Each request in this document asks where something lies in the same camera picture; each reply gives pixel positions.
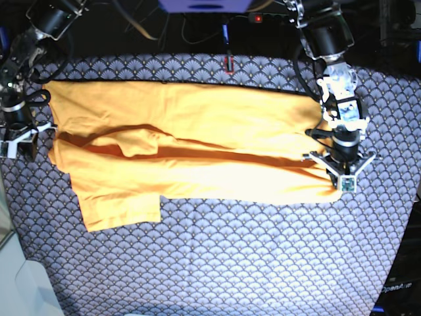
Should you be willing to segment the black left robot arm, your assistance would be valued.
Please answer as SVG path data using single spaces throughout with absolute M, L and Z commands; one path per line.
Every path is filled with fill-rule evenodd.
M 303 159 L 322 165 L 330 176 L 332 185 L 342 192 L 356 192 L 359 174 L 370 164 L 376 154 L 363 155 L 359 145 L 366 136 L 370 122 L 366 107 L 357 95 L 358 77 L 344 54 L 355 43 L 346 23 L 340 4 L 336 1 L 284 1 L 289 21 L 299 31 L 300 43 L 293 58 L 293 68 L 307 95 L 320 105 L 320 122 L 327 130 L 316 125 L 306 130 L 306 135 L 324 144 L 326 153 L 312 151 Z M 313 92 L 303 79 L 298 56 L 305 52 L 314 63 L 324 68 L 314 79 L 319 89 Z

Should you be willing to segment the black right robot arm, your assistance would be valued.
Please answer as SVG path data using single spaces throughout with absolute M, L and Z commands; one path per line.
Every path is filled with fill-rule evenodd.
M 59 40 L 78 19 L 86 1 L 34 1 L 26 12 L 30 27 L 18 35 L 1 61 L 1 114 L 5 119 L 1 138 L 1 157 L 15 159 L 19 154 L 33 161 L 37 154 L 38 135 L 54 128 L 50 122 L 38 123 L 32 110 L 47 106 L 51 94 L 39 89 L 27 94 L 25 82 L 45 85 L 66 67 L 68 59 L 47 78 L 40 78 L 36 61 L 46 54 L 43 40 Z

